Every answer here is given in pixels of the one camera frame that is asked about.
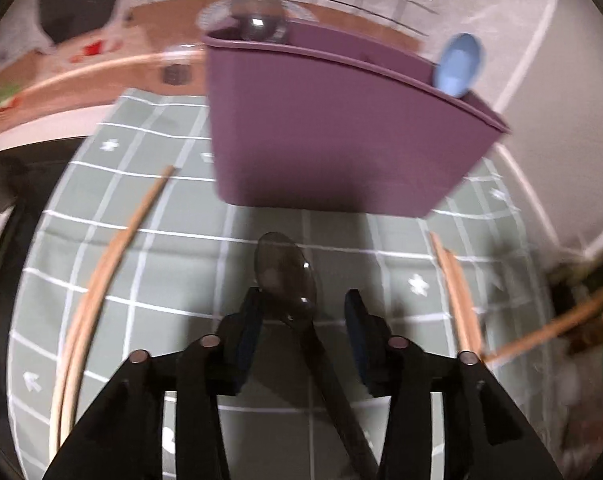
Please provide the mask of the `green grid placemat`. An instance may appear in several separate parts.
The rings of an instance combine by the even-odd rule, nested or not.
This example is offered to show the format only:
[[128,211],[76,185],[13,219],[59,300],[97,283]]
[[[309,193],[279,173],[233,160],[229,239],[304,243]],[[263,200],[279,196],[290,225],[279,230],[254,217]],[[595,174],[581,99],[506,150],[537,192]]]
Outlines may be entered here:
[[422,219],[224,203],[216,189],[210,110],[202,96],[128,89],[81,143],[44,205],[15,297],[8,347],[18,463],[39,479],[52,455],[53,390],[81,300],[107,281],[78,405],[88,408],[138,349],[181,351],[215,333],[251,288],[266,299],[247,381],[219,399],[236,479],[353,475],[292,329],[312,318],[374,452],[389,402],[356,370],[344,302],[425,351],[459,349],[449,272],[457,258],[485,344],[498,349],[547,322],[550,301],[524,219],[497,165],[482,159]]

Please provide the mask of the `purple utensil caddy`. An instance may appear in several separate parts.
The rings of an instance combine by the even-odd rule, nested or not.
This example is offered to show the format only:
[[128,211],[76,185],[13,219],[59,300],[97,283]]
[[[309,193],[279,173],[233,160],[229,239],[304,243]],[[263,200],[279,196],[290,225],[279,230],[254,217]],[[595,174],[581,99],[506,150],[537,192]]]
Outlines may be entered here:
[[283,44],[236,22],[204,36],[219,196],[251,207],[424,217],[507,124],[434,66],[366,36],[294,21]]

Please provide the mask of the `grey spoon in caddy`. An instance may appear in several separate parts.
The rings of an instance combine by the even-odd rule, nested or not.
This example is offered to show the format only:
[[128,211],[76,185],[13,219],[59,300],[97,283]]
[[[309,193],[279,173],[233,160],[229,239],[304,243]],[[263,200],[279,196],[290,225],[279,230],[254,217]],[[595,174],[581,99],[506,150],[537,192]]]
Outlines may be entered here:
[[231,0],[230,13],[244,41],[282,44],[286,39],[288,19],[282,0]]

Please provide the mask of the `wooden chopstick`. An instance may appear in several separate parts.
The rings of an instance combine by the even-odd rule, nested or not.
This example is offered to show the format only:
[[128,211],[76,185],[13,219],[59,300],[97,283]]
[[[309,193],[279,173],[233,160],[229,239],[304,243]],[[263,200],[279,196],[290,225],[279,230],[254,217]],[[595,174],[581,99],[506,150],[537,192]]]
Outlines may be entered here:
[[446,249],[445,255],[448,260],[446,277],[453,288],[451,304],[461,349],[472,351],[481,358],[484,350],[483,336],[481,336],[478,316],[474,311],[474,301],[469,291],[469,285],[454,253]]
[[451,250],[443,247],[436,233],[429,233],[429,237],[448,289],[459,348],[461,351],[472,351],[479,356],[483,350],[483,338],[481,338],[474,301],[461,264]]
[[49,460],[53,460],[57,452],[59,452],[60,444],[59,430],[61,421],[61,405],[63,399],[63,393],[65,388],[65,373],[67,372],[68,364],[70,364],[70,354],[72,353],[72,347],[74,344],[75,336],[78,332],[79,319],[81,318],[82,306],[87,300],[87,296],[91,295],[95,290],[105,288],[108,292],[113,281],[113,276],[117,270],[120,261],[123,259],[123,255],[126,252],[127,247],[134,239],[139,226],[142,221],[149,213],[153,206],[157,196],[164,190],[168,180],[175,172],[174,166],[167,166],[164,171],[160,174],[160,177],[153,183],[149,191],[143,197],[141,204],[134,211],[134,214],[128,222],[128,226],[123,231],[119,231],[108,244],[108,248],[103,252],[96,268],[91,274],[91,278],[88,283],[88,290],[79,301],[76,311],[70,322],[70,329],[66,334],[64,342],[62,358],[59,362],[58,374],[55,378],[53,396],[51,403],[51,416],[50,416],[50,432],[49,432]]
[[79,390],[84,374],[86,359],[90,350],[92,337],[98,324],[106,290],[95,290],[87,296],[82,306],[78,332],[74,339],[70,364],[65,373],[65,388],[61,405],[61,421],[59,430],[60,444],[63,444],[75,426]]

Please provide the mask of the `dark translucent plastic spoon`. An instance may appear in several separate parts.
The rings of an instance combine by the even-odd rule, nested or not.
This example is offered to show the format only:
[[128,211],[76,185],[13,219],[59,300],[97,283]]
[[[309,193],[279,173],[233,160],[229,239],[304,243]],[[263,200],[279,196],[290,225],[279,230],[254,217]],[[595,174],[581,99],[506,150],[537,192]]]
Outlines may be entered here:
[[351,466],[361,479],[374,479],[377,461],[315,330],[317,286],[310,262],[285,234],[262,235],[254,255],[259,288],[277,317],[296,335],[310,375]]

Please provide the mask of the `blue plastic spoon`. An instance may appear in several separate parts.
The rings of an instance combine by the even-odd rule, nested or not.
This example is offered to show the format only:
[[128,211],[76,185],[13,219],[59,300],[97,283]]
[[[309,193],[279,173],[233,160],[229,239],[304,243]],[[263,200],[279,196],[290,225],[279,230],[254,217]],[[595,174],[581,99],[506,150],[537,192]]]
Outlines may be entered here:
[[454,36],[433,70],[433,87],[447,96],[463,98],[471,90],[484,62],[484,47],[467,32]]

